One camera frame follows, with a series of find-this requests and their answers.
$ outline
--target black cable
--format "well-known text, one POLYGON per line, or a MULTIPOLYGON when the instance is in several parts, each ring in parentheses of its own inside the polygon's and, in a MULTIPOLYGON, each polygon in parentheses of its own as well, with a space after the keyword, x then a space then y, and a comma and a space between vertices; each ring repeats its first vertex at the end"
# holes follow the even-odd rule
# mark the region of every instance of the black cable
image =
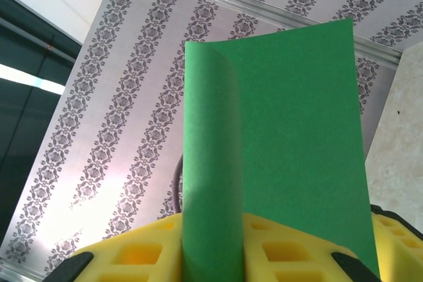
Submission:
POLYGON ((179 182, 182 176, 183 160, 183 155, 181 155, 173 173, 172 203, 175 213, 181 212, 179 204, 179 182))

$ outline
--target green cardstock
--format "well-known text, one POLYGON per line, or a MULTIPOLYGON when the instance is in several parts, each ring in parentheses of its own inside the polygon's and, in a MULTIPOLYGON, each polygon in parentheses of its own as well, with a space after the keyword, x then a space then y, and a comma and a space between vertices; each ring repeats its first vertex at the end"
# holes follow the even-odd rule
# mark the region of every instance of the green cardstock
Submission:
POLYGON ((351 20, 187 42, 185 90, 184 281, 193 267, 243 280, 225 265, 241 263, 242 197, 243 211, 346 246, 379 275, 351 20))

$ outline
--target light fixture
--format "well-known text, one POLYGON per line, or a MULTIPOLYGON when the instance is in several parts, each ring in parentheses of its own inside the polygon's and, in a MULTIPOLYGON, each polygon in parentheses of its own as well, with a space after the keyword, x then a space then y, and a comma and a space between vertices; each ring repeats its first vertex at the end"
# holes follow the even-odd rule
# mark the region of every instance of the light fixture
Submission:
POLYGON ((47 81, 46 79, 41 79, 37 76, 18 71, 12 67, 0 64, 0 79, 6 79, 8 81, 33 86, 46 90, 48 92, 53 92, 54 94, 62 95, 65 91, 63 85, 47 81))

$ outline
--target beige marble wall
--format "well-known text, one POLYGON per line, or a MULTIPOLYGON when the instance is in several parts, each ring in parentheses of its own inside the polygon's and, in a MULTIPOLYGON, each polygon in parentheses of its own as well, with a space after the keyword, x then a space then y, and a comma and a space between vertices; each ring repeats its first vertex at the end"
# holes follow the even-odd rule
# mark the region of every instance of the beige marble wall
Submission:
POLYGON ((423 231, 423 42, 403 53, 365 167, 370 201, 423 231))

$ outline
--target yellow foam block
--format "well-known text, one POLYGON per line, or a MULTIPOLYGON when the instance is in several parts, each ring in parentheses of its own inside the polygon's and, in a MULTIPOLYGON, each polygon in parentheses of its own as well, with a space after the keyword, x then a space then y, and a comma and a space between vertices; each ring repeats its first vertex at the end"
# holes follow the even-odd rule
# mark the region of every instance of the yellow foam block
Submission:
MULTIPOLYGON (((182 214, 86 248, 93 260, 76 282, 181 281, 182 214)), ((351 281, 332 259, 349 249, 287 226, 244 214, 245 277, 248 282, 351 281)))
POLYGON ((423 281, 423 241, 399 221, 372 214, 383 282, 423 281))

